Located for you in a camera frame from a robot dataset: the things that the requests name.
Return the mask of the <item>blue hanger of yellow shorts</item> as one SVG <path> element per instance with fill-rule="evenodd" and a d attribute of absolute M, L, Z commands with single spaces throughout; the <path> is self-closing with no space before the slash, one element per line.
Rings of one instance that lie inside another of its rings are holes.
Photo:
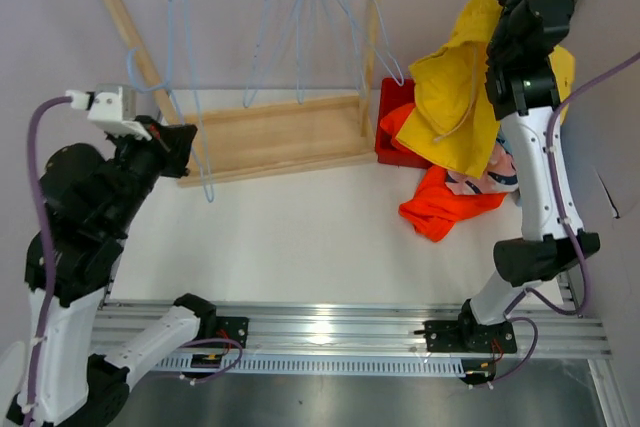
<path fill-rule="evenodd" d="M 215 201 L 215 187 L 213 180 L 213 165 L 211 155 L 206 152 L 209 147 L 208 135 L 204 132 L 204 119 L 203 110 L 200 99 L 200 94 L 196 88 L 197 81 L 197 67 L 194 55 L 194 45 L 192 40 L 192 28 L 191 28 L 191 16 L 189 12 L 189 0 L 167 0 L 167 14 L 166 14 L 166 26 L 167 26 L 167 39 L 166 39 L 166 65 L 164 74 L 159 81 L 146 81 L 145 84 L 141 84 L 138 81 L 138 76 L 134 72 L 134 56 L 136 53 L 141 52 L 140 47 L 130 48 L 126 56 L 126 71 L 128 79 L 133 84 L 134 89 L 138 93 L 159 93 L 164 92 L 168 95 L 169 100 L 173 102 L 173 106 L 176 108 L 178 120 L 181 124 L 185 125 L 185 115 L 182 111 L 180 103 L 177 101 L 177 97 L 174 93 L 174 67 L 176 65 L 176 9 L 180 8 L 182 18 L 182 29 L 184 34 L 184 46 L 186 52 L 186 61 L 189 73 L 189 91 L 191 92 L 195 108 L 196 108 L 196 126 L 198 128 L 198 134 L 201 135 L 200 146 L 203 149 L 201 154 L 198 154 L 194 147 L 191 147 L 191 154 L 195 160 L 198 170 L 198 178 L 200 185 L 204 192 L 204 197 L 209 204 Z"/>

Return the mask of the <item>light blue shorts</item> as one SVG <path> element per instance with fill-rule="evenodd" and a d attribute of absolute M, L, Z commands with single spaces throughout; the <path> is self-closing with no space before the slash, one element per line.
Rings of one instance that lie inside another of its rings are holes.
<path fill-rule="evenodd" d="M 499 130 L 497 138 L 496 138 L 496 144 L 499 145 L 505 152 L 505 154 L 510 157 L 513 158 L 513 152 L 512 152 L 512 147 L 509 143 L 509 141 L 506 139 L 505 134 L 503 133 L 502 130 Z M 517 183 L 517 175 L 515 173 L 516 169 L 515 169 L 515 164 L 514 161 L 511 161 L 512 164 L 512 170 L 514 171 L 514 173 L 512 174 L 512 177 L 514 178 L 514 181 L 509 181 L 506 183 L 507 186 L 511 186 L 514 187 L 513 190 L 510 191 L 512 197 L 513 197 L 513 201 L 515 203 L 516 206 L 521 207 L 522 206 L 522 199 L 521 199 L 521 194 L 520 194 L 520 190 L 518 187 L 518 183 Z"/>

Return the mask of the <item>yellow shorts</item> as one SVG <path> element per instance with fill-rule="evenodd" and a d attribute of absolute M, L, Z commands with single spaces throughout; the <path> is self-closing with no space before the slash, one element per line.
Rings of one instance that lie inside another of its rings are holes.
<path fill-rule="evenodd" d="M 448 41 L 409 66 L 414 102 L 396 144 L 447 170 L 482 176 L 500 129 L 485 90 L 486 49 L 500 12 L 497 0 L 469 0 Z"/>

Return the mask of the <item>pink patterned shorts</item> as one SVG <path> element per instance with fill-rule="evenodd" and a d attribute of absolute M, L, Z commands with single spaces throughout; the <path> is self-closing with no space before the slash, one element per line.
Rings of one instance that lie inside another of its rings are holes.
<path fill-rule="evenodd" d="M 510 193 L 514 187 L 506 183 L 514 181 L 511 161 L 504 150 L 495 143 L 489 157 L 489 162 L 478 177 L 448 171 L 445 176 L 445 186 L 455 195 L 487 195 Z"/>

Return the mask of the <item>blue hanger of pink shorts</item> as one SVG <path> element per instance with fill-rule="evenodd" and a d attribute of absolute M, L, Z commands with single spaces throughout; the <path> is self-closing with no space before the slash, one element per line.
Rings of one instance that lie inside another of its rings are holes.
<path fill-rule="evenodd" d="M 295 66 L 296 66 L 296 101 L 302 105 L 305 101 L 306 87 L 304 84 L 304 54 L 303 54 L 303 29 L 302 29 L 302 13 L 305 0 L 295 0 L 294 17 L 295 17 Z"/>

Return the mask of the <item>blue hanger of orange shorts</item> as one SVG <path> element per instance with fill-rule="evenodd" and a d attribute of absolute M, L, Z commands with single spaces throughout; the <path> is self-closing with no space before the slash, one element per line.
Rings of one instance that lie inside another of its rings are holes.
<path fill-rule="evenodd" d="M 320 0 L 322 10 L 329 21 L 333 34 L 336 35 L 336 42 L 339 44 L 339 51 L 345 56 L 346 67 L 353 76 L 353 88 L 363 99 L 369 88 L 366 80 L 364 67 L 365 50 L 375 46 L 375 41 L 370 42 L 365 28 L 357 20 L 350 0 Z M 340 13 L 344 17 L 344 22 L 349 26 L 350 41 L 347 41 L 342 34 L 336 32 L 336 15 Z"/>

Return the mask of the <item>orange shorts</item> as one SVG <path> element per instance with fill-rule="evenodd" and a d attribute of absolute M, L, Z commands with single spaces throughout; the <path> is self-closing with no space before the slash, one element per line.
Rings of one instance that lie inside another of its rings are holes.
<path fill-rule="evenodd" d="M 483 140 L 479 154 L 464 154 L 462 149 L 471 144 L 464 135 L 473 131 L 463 126 L 459 132 L 439 136 L 413 104 L 396 136 L 400 144 L 432 163 L 413 198 L 402 203 L 398 212 L 417 233 L 433 242 L 444 239 L 456 223 L 499 208 L 508 194 L 455 195 L 445 186 L 448 171 L 478 178 L 485 170 L 496 140 Z"/>

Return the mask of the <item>blue hanger of green shorts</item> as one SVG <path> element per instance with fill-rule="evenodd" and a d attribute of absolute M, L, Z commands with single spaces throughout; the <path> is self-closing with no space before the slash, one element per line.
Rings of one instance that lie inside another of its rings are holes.
<path fill-rule="evenodd" d="M 406 83 L 406 76 L 400 67 L 397 57 L 392 52 L 387 33 L 380 0 L 366 0 L 364 19 L 356 18 L 356 13 L 350 0 L 334 0 L 339 11 L 344 14 L 349 25 L 353 56 L 361 62 L 358 68 L 356 86 L 360 92 L 372 86 L 367 78 L 368 61 L 381 65 L 388 76 L 402 87 Z"/>

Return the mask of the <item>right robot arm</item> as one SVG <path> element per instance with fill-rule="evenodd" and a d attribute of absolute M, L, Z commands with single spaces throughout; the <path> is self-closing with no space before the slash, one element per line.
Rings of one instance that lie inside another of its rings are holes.
<path fill-rule="evenodd" d="M 569 33 L 574 0 L 497 2 L 501 12 L 487 47 L 485 88 L 514 157 L 522 235 L 495 244 L 495 273 L 456 319 L 425 321 L 420 333 L 430 353 L 516 353 L 511 312 L 600 248 L 572 201 L 559 126 L 566 103 L 550 60 Z"/>

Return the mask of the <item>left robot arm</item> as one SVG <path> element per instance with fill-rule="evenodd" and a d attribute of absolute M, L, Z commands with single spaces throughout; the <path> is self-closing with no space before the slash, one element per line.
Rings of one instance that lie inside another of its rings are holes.
<path fill-rule="evenodd" d="M 40 230 L 26 254 L 33 340 L 24 382 L 4 409 L 21 426 L 105 426 L 139 381 L 182 347 L 211 347 L 217 359 L 242 355 L 248 322 L 221 317 L 193 294 L 178 297 L 141 333 L 105 354 L 90 348 L 98 309 L 129 227 L 162 177 L 187 172 L 194 125 L 164 126 L 140 116 L 133 134 L 114 134 L 105 158 L 92 145 L 61 148 L 34 174 Z"/>

